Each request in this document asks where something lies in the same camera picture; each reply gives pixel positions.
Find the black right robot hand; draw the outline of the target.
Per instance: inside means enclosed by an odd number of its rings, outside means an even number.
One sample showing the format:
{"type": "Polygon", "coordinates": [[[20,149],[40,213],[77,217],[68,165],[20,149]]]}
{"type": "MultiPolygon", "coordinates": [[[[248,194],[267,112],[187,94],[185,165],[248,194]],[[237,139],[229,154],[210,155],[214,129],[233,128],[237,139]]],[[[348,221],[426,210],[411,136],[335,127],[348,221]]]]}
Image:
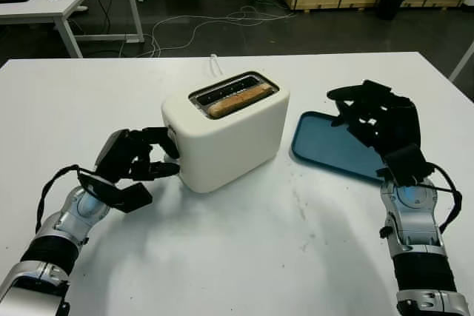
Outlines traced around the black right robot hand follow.
{"type": "Polygon", "coordinates": [[[394,94],[390,87],[365,80],[359,85],[330,90],[327,97],[336,103],[339,111],[332,125],[346,124],[353,136],[380,156],[411,144],[421,146],[414,103],[394,94]]]}

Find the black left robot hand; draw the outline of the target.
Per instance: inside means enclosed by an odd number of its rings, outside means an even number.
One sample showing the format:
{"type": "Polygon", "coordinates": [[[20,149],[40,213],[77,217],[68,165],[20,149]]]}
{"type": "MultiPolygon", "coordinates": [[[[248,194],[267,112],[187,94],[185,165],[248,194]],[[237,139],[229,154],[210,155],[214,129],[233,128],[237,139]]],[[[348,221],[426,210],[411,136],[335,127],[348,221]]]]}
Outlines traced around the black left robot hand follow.
{"type": "Polygon", "coordinates": [[[150,160],[155,145],[160,146],[172,159],[179,158],[177,147],[166,127],[118,130],[110,135],[102,147],[96,159],[94,174],[113,184],[121,179],[153,181],[179,174],[180,167],[176,163],[150,160]]]}

